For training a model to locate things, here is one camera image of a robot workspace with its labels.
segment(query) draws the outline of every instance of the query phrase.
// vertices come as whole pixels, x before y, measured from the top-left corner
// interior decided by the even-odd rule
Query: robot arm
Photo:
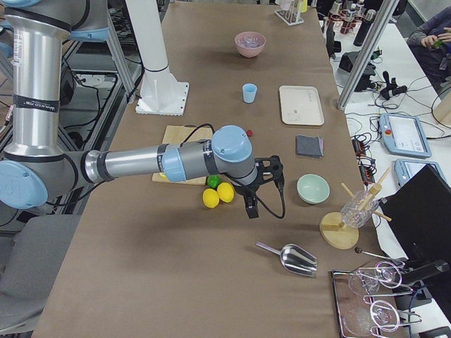
[[[0,2],[6,5],[15,44],[13,140],[0,161],[0,199],[5,204],[32,208],[87,184],[158,172],[165,172],[171,181],[226,174],[245,197],[251,218],[258,217],[255,191],[260,185],[275,181],[281,192],[278,157],[255,159],[247,135],[236,126],[225,126],[202,142],[105,153],[63,152],[56,144],[62,42],[70,37],[105,40],[106,0]]]

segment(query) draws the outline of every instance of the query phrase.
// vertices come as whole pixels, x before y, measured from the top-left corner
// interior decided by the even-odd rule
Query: scoop handle
[[[276,254],[276,255],[280,256],[280,251],[279,250],[271,248],[269,245],[266,245],[265,243],[257,242],[255,245],[257,245],[259,248],[268,250],[268,251],[272,252],[273,254]]]

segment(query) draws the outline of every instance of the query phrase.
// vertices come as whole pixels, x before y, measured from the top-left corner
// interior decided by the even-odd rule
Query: bowl
[[[266,38],[257,32],[241,32],[235,37],[238,53],[246,58],[259,55],[265,48]]]
[[[318,204],[329,197],[330,188],[321,176],[306,174],[297,181],[297,193],[308,204]]]

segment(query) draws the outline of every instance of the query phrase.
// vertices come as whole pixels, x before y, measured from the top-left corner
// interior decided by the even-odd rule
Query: blue cup
[[[247,104],[251,104],[255,100],[255,94],[257,93],[257,86],[253,83],[247,83],[242,86],[242,99]]]

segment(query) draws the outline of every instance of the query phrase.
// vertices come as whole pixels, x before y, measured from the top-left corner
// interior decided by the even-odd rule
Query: person's hand
[[[439,34],[438,38],[443,42],[451,42],[451,28],[445,27],[443,28],[446,32]]]
[[[435,36],[435,35],[428,35],[427,37],[424,37],[423,39],[421,39],[421,45],[423,47],[426,47],[426,48],[427,47],[431,47],[431,46],[434,45],[434,42],[436,42],[437,40],[438,40],[437,36]]]

